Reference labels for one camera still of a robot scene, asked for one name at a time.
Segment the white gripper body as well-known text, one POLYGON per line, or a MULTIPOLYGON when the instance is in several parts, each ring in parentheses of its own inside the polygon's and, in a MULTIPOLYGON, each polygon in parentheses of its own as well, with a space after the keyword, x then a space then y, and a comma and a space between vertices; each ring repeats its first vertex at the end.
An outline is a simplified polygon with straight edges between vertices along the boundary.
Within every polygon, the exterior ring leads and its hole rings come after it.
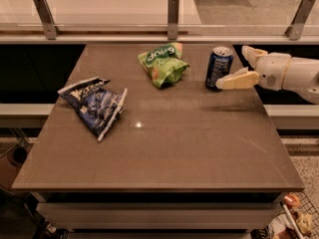
POLYGON ((255 71, 260 76, 259 86, 263 89, 279 91, 291 56, 289 54, 270 53, 257 60, 255 71))

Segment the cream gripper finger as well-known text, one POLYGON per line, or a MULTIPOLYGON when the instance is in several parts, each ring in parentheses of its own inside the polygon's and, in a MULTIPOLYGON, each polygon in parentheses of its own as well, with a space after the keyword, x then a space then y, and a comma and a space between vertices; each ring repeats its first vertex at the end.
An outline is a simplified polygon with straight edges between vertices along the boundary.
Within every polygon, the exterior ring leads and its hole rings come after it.
POLYGON ((233 74, 218 79, 215 85, 220 90, 242 90, 254 87, 259 81, 260 76, 257 72, 242 68, 233 74))
POLYGON ((250 46, 243 46, 241 48, 241 53, 244 59, 249 63, 252 68, 255 68, 257 61, 260 57, 268 54, 267 51, 255 49, 250 46))

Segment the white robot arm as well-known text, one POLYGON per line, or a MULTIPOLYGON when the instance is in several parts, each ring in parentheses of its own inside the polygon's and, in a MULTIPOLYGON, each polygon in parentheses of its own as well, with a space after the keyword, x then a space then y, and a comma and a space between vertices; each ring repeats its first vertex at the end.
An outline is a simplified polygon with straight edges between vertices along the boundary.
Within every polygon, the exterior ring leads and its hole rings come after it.
POLYGON ((249 89, 255 85, 272 91, 290 91, 303 100, 319 104, 319 60, 243 46, 241 53, 252 67, 242 68, 216 81, 222 90, 249 89))

